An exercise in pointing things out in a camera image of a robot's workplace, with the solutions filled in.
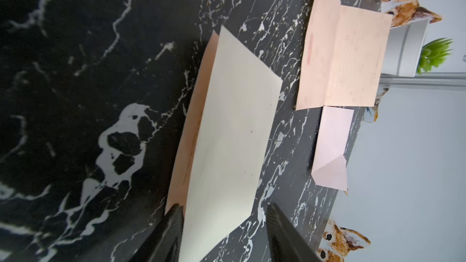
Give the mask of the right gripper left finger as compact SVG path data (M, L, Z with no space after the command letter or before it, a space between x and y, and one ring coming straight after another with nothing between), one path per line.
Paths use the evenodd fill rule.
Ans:
M177 262L183 235L183 207L173 205L130 262Z

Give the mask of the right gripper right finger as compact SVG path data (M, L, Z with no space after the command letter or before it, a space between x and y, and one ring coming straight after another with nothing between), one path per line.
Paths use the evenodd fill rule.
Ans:
M320 261L276 203L267 207L266 228L272 262Z

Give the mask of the pink envelope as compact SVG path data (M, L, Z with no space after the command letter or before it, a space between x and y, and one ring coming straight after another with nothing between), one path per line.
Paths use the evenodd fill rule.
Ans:
M325 106L322 110L311 170L311 176L318 186L348 190L344 153L353 114L353 110L339 107Z

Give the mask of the cream letter paper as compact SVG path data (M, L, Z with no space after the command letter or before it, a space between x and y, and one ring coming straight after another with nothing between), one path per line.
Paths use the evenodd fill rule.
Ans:
M314 0L305 35L296 110L372 107L392 15Z
M180 261L201 261L252 214L281 88L227 28L212 34L167 198L184 210Z

